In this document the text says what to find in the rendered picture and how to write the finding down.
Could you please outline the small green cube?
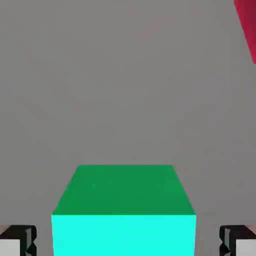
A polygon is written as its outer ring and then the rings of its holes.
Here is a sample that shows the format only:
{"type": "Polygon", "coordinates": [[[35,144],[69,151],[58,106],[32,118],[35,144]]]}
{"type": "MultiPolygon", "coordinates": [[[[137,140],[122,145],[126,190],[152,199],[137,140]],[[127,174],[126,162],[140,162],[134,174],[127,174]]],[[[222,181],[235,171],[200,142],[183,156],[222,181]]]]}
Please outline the small green cube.
{"type": "Polygon", "coordinates": [[[197,216],[171,165],[79,165],[51,223],[53,256],[195,256],[197,216]]]}

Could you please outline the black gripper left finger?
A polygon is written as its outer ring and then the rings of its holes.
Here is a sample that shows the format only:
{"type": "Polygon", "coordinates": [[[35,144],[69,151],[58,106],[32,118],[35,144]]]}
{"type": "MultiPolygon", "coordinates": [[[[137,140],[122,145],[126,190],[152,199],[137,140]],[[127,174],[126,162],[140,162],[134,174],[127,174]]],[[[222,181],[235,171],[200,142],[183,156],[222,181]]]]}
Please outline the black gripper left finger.
{"type": "Polygon", "coordinates": [[[0,225],[0,256],[37,256],[35,225],[0,225]]]}

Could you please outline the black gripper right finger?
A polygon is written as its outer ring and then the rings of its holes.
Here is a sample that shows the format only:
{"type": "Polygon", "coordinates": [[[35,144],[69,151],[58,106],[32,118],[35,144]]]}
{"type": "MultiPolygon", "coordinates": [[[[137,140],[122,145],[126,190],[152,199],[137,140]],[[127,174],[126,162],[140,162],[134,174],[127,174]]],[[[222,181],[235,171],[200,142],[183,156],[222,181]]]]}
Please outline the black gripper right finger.
{"type": "Polygon", "coordinates": [[[256,256],[256,224],[222,225],[219,256],[256,256]]]}

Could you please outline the large red box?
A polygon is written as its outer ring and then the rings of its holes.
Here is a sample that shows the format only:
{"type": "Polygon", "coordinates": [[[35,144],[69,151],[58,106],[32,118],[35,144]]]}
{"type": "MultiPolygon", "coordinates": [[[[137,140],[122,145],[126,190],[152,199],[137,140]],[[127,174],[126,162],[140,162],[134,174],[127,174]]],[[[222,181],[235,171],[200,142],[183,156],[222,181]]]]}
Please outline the large red box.
{"type": "Polygon", "coordinates": [[[256,0],[233,0],[252,62],[256,64],[256,0]]]}

